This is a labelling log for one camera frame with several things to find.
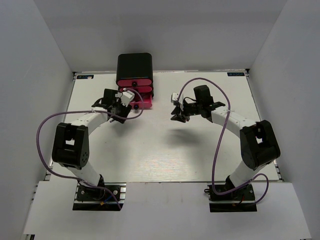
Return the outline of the pink top drawer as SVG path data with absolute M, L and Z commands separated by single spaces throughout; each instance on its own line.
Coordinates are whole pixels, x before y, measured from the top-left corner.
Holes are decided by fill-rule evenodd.
M 124 78 L 118 80 L 116 83 L 119 87 L 140 87 L 149 86 L 153 81 L 149 78 Z

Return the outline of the pink bottom drawer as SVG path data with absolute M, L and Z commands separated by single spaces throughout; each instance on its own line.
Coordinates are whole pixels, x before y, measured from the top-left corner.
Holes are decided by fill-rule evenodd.
M 150 109 L 152 107 L 152 98 L 153 96 L 149 93 L 142 94 L 142 99 L 136 94 L 134 99 L 130 102 L 130 105 L 134 110 L 139 109 Z

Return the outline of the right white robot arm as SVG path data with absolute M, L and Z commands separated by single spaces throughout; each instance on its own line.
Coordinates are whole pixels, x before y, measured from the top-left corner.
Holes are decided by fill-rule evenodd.
M 260 170 L 281 155 L 273 127 L 267 120 L 254 121 L 231 111 L 228 104 L 214 101 L 207 85 L 194 89 L 195 100 L 188 103 L 181 93 L 174 92 L 171 102 L 175 106 L 171 120 L 186 123 L 191 116 L 200 115 L 209 122 L 222 126 L 240 140 L 242 161 L 225 180 L 225 189 L 219 195 L 236 200 L 244 187 L 261 176 Z

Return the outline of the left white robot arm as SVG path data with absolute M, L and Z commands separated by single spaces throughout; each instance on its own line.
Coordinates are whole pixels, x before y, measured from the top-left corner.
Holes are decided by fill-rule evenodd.
M 102 175 L 89 163 L 89 136 L 109 119 L 124 123 L 134 97 L 130 90 L 105 89 L 103 97 L 94 102 L 89 113 L 71 123 L 59 123 L 56 127 L 52 160 L 67 168 L 80 181 L 88 183 L 88 193 L 96 200 L 105 196 L 106 187 Z

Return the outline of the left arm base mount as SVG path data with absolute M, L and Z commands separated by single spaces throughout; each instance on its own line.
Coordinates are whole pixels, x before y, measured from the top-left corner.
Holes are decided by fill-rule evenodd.
M 105 184 L 117 199 L 122 208 L 126 198 L 126 183 L 110 183 Z M 73 211 L 95 211 L 95 212 L 114 212 L 120 211 L 117 202 L 112 195 L 100 189 L 91 188 L 81 184 L 77 185 L 74 201 Z

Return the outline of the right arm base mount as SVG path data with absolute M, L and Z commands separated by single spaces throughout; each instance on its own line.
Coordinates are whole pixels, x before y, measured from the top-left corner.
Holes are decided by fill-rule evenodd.
M 256 212 L 256 198 L 251 184 L 234 192 L 217 195 L 213 191 L 212 185 L 204 189 L 208 195 L 209 210 L 211 213 L 241 213 Z

